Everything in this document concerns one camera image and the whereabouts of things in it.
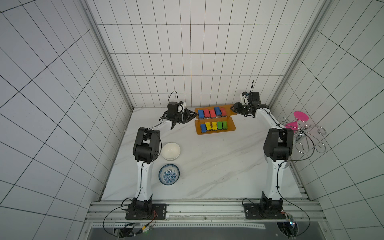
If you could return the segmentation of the red eraser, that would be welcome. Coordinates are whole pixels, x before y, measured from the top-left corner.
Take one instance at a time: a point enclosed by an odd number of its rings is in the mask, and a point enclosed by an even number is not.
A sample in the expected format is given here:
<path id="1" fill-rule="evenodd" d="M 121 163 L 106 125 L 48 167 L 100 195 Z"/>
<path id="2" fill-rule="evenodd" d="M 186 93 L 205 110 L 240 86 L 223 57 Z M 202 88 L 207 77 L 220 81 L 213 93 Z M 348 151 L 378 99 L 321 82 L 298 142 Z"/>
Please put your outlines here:
<path id="1" fill-rule="evenodd" d="M 227 116 L 227 112 L 226 112 L 225 108 L 220 108 L 220 111 L 221 111 L 221 116 L 222 117 L 226 117 Z"/>
<path id="2" fill-rule="evenodd" d="M 210 113 L 209 109 L 204 109 L 203 112 L 204 112 L 204 117 L 205 118 L 210 118 L 211 117 L 211 113 Z"/>
<path id="3" fill-rule="evenodd" d="M 210 109 L 210 118 L 216 118 L 216 111 L 214 109 Z"/>

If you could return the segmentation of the orange wooden two-tier shelf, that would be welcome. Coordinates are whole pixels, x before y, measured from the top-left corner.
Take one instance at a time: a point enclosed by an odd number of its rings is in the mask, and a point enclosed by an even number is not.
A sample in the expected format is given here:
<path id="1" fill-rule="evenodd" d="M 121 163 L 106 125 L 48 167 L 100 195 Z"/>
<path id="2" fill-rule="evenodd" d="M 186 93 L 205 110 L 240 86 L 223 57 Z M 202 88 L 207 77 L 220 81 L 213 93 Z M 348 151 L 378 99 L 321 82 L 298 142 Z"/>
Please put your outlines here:
<path id="1" fill-rule="evenodd" d="M 207 135 L 236 130 L 232 116 L 237 115 L 231 110 L 231 105 L 196 108 L 198 114 L 195 120 L 197 135 Z"/>

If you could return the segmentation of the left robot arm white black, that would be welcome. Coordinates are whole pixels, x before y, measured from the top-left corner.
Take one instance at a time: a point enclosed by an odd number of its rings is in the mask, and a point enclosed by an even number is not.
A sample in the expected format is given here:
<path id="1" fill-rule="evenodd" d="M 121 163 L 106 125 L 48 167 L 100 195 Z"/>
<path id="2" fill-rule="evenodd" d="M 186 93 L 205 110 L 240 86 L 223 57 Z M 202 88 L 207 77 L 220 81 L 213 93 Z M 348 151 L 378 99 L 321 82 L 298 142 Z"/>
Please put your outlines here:
<path id="1" fill-rule="evenodd" d="M 133 155 L 138 167 L 137 192 L 132 204 L 137 209 L 149 209 L 152 204 L 152 170 L 159 157 L 163 143 L 161 134 L 172 130 L 177 124 L 186 124 L 195 119 L 197 113 L 187 109 L 186 102 L 169 102 L 167 110 L 153 127 L 140 127 L 133 146 Z"/>

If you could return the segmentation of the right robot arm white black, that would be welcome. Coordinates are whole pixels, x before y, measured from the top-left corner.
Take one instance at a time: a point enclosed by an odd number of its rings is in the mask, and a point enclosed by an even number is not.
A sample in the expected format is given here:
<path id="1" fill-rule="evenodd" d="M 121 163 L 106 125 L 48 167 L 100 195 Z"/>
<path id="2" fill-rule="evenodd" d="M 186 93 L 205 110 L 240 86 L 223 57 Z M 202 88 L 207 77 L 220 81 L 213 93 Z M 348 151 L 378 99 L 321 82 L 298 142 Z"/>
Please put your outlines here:
<path id="1" fill-rule="evenodd" d="M 260 210 L 280 212 L 283 209 L 283 197 L 280 189 L 283 183 L 283 172 L 293 151 L 294 132 L 278 123 L 269 109 L 253 100 L 251 95 L 241 97 L 241 102 L 235 103 L 231 110 L 245 117 L 253 117 L 263 121 L 268 127 L 263 146 L 268 163 L 266 187 L 262 192 Z"/>

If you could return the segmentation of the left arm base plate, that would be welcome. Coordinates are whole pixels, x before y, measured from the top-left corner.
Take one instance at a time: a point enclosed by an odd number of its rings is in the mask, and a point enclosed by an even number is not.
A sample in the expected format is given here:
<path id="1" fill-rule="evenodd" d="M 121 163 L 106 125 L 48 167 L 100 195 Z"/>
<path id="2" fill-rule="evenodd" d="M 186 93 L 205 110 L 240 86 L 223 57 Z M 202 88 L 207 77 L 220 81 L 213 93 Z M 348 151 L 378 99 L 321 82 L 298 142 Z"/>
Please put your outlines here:
<path id="1" fill-rule="evenodd" d="M 125 216 L 126 220 L 164 220 L 167 213 L 167 204 L 142 205 L 130 204 Z"/>

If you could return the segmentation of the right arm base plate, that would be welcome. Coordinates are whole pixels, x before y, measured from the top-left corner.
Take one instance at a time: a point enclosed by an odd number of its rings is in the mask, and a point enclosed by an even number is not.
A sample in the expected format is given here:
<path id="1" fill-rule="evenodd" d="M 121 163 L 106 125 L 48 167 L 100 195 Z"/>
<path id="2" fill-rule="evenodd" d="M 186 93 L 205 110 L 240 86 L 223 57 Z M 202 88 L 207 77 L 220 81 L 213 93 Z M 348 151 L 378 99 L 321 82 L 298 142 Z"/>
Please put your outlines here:
<path id="1" fill-rule="evenodd" d="M 247 220 L 285 220 L 286 215 L 274 208 L 264 208 L 260 204 L 243 204 Z"/>

